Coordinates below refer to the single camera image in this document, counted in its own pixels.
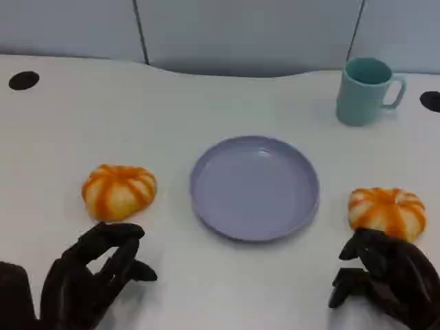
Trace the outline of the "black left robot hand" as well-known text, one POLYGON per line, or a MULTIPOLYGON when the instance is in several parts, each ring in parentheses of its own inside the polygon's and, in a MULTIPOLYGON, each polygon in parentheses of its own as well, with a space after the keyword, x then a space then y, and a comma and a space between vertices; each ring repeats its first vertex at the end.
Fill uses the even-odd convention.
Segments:
POLYGON ((95 329, 131 281, 157 274, 136 259, 144 230, 136 224, 98 223, 52 264, 45 279, 40 320, 46 329, 95 329))

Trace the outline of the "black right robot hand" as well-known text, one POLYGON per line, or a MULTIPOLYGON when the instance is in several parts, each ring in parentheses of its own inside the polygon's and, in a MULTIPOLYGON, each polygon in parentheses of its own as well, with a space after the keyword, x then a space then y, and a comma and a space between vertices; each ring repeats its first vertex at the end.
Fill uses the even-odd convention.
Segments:
POLYGON ((365 268, 339 269, 329 308, 338 308, 349 296, 363 296, 409 329, 439 328, 439 275, 417 246, 359 228, 339 259, 360 259, 365 268))

